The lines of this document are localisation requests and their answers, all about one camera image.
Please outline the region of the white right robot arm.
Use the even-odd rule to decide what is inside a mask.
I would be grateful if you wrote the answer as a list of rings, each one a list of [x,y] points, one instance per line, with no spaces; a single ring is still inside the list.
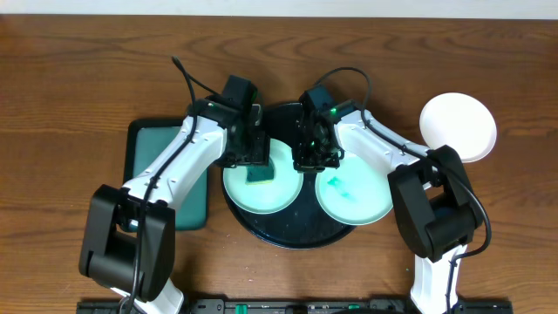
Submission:
[[[458,153],[413,143],[367,110],[303,110],[294,126],[294,167],[339,169],[354,154],[389,188],[398,232],[415,255],[411,300],[421,313],[452,313],[461,260],[487,249],[492,230]]]

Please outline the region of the round black tray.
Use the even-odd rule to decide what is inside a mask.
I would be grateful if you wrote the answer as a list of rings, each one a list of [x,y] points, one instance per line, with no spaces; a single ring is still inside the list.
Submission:
[[[296,122],[303,109],[299,103],[284,103],[263,110],[262,126],[272,139],[291,148],[295,145]],[[314,249],[332,244],[353,231],[351,225],[337,222],[322,209],[316,198],[316,174],[303,175],[300,193],[288,207],[273,214],[258,215],[236,206],[227,195],[226,202],[237,221],[254,236],[287,249]]]

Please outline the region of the teal rectangular water tray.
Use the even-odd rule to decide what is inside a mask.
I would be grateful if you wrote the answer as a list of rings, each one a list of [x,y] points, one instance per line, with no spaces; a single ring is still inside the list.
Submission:
[[[180,118],[144,118],[130,123],[126,139],[123,182],[145,170],[175,138]],[[208,171],[197,179],[176,212],[175,230],[190,231],[205,227],[208,219]]]

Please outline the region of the white plate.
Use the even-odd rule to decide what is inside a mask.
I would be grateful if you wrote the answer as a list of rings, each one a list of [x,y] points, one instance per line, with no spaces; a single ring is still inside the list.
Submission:
[[[497,140],[497,126],[490,111],[476,98],[460,92],[430,99],[419,117],[421,135],[430,148],[448,145],[464,163],[488,156]]]

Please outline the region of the green plate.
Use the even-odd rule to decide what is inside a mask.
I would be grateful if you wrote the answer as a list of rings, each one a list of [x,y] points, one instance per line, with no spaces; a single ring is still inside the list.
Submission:
[[[316,176],[316,198],[337,222],[353,226],[374,223],[393,207],[388,173],[382,163],[370,165],[347,152],[338,168],[326,168]]]
[[[291,148],[276,139],[270,141],[269,160],[275,166],[275,179],[267,184],[246,184],[246,167],[225,168],[223,183],[227,195],[249,213],[267,215],[278,212],[297,198],[303,175],[293,168]]]

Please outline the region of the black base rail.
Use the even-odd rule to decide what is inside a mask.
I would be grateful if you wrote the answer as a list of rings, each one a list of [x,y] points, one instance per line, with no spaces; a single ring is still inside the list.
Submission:
[[[326,313],[421,313],[410,299],[389,296],[369,300],[227,300],[219,298],[187,297],[138,303],[140,311],[130,313],[184,314],[326,314]],[[119,301],[85,300],[78,302],[75,313],[124,313]],[[513,314],[511,302],[506,300],[459,299],[451,313],[456,314]]]

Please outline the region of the green yellow sponge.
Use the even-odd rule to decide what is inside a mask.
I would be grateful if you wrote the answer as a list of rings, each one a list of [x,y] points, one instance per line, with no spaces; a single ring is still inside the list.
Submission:
[[[276,171],[272,160],[266,166],[254,165],[246,167],[246,184],[267,184],[275,179]]]

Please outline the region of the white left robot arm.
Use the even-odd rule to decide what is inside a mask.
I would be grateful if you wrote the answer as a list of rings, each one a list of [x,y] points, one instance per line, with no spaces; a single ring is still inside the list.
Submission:
[[[122,297],[119,313],[178,313],[185,295],[172,282],[175,217],[212,164],[265,165],[262,108],[248,100],[198,99],[168,146],[121,187],[93,194],[78,270]]]

